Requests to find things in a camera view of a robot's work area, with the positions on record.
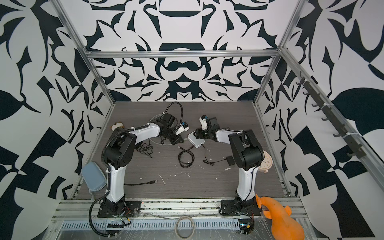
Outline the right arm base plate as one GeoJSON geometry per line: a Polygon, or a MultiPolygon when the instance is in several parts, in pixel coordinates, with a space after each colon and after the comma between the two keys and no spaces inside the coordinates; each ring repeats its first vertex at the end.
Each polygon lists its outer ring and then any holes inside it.
{"type": "Polygon", "coordinates": [[[252,214],[260,216],[261,211],[257,206],[255,198],[248,201],[241,201],[241,199],[236,198],[234,200],[221,200],[219,214],[222,216],[251,216],[252,214]]]}

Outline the white network switch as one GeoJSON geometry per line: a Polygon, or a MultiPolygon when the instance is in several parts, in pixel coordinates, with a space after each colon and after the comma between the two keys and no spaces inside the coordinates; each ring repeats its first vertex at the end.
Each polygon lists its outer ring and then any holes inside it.
{"type": "Polygon", "coordinates": [[[204,143],[205,143],[205,140],[204,139],[197,139],[194,135],[194,133],[190,133],[188,134],[187,136],[189,142],[197,149],[199,147],[201,147],[204,143]]]}

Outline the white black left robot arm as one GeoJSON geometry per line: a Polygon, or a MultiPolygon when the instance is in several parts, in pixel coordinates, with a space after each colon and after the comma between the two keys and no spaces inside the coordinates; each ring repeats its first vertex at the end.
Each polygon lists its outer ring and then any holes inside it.
{"type": "Polygon", "coordinates": [[[169,140],[172,145],[184,142],[181,133],[189,130],[189,125],[185,121],[174,125],[174,121],[174,116],[163,113],[160,117],[137,128],[125,129],[122,126],[114,125],[113,133],[101,155],[101,159],[108,169],[108,201],[115,204],[125,198],[125,171],[132,160],[136,145],[159,136],[169,140]]]}

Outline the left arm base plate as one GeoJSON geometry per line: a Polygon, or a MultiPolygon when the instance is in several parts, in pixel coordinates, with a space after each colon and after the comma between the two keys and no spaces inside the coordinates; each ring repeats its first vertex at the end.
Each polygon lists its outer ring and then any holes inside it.
{"type": "Polygon", "coordinates": [[[132,217],[141,211],[141,201],[119,201],[113,203],[105,200],[99,207],[98,218],[112,218],[112,217],[132,217]]]}

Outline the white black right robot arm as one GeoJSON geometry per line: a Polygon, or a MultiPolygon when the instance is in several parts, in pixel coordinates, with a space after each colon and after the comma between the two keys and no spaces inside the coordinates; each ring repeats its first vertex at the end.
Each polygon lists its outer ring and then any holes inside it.
{"type": "Polygon", "coordinates": [[[262,145],[254,132],[221,128],[217,118],[208,118],[205,115],[200,117],[199,122],[201,128],[195,130],[195,138],[230,145],[232,155],[227,157],[227,162],[230,166],[237,165],[239,168],[237,196],[242,202],[253,199],[256,195],[257,170],[265,158],[262,145]]]}

